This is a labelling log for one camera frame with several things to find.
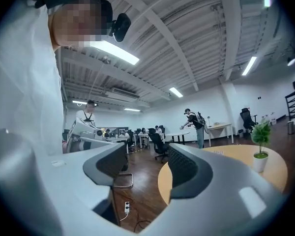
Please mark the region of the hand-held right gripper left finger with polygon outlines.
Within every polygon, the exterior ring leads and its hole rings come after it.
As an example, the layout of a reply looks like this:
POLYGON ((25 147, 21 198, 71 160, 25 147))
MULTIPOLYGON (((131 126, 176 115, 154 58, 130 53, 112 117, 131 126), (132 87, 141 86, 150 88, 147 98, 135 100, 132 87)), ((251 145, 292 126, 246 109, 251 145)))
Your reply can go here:
POLYGON ((37 236, 127 236, 102 215, 116 216, 112 187, 124 161, 124 146, 49 157, 27 141, 0 130, 0 200, 37 236))

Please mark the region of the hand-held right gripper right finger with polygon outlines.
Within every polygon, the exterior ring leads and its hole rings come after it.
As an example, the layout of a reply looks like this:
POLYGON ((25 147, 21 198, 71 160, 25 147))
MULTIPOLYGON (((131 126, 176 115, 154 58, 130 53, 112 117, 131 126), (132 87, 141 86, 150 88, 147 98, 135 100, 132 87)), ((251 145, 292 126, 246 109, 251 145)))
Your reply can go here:
POLYGON ((239 160, 180 144, 169 146, 168 206, 143 236, 254 236, 285 196, 239 160))

